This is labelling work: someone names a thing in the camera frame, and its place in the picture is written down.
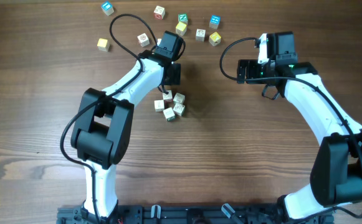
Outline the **white block green edge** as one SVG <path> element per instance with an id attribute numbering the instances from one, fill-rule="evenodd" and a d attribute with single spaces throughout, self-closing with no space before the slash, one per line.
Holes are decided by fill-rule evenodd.
<path id="1" fill-rule="evenodd" d="M 186 97 L 183 94 L 180 93 L 176 93 L 174 98 L 173 98 L 173 102 L 174 103 L 179 103 L 179 104 L 184 104 Z"/>
<path id="2" fill-rule="evenodd" d="M 185 111 L 185 106 L 181 103 L 175 103 L 173 107 L 173 111 L 176 115 L 182 116 Z"/>

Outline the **red-framed picture block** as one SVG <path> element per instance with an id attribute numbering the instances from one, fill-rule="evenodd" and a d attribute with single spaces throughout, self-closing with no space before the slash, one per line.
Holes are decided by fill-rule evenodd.
<path id="1" fill-rule="evenodd" d="M 163 101 L 169 103 L 173 101 L 173 94 L 171 90 L 166 90 L 163 92 Z"/>

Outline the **plain white block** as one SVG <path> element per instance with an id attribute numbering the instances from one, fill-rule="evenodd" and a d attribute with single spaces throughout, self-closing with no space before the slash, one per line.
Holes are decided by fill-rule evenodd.
<path id="1" fill-rule="evenodd" d="M 171 107 L 166 108 L 165 110 L 163 110 L 163 114 L 166 118 L 167 121 L 172 121 L 176 118 L 176 115 L 173 111 L 173 109 Z"/>
<path id="2" fill-rule="evenodd" d="M 155 111 L 160 112 L 165 110 L 165 102 L 164 100 L 155 100 L 154 101 Z"/>

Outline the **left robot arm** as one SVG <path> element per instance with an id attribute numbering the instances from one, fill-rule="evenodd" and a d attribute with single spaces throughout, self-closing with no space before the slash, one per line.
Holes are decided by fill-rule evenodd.
<path id="1" fill-rule="evenodd" d="M 134 109 L 152 89 L 180 83 L 177 59 L 185 46 L 182 37 L 166 31 L 153 50 L 137 55 L 134 67 L 119 81 L 83 94 L 70 143 L 86 174 L 87 198 L 80 209 L 84 223 L 115 222 L 116 165 L 130 142 Z"/>

